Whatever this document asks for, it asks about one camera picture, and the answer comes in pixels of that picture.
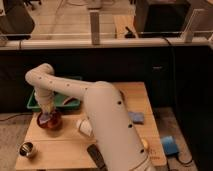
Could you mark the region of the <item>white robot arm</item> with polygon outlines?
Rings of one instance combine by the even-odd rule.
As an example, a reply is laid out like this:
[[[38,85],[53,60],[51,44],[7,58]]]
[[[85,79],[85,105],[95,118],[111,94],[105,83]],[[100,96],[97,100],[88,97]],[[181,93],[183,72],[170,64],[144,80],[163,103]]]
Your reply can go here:
[[[54,118],[55,92],[84,103],[84,111],[108,171],[156,171],[128,115],[122,95],[113,84],[56,77],[48,63],[29,70],[25,80],[34,87],[35,98],[42,109],[38,119],[42,125]]]

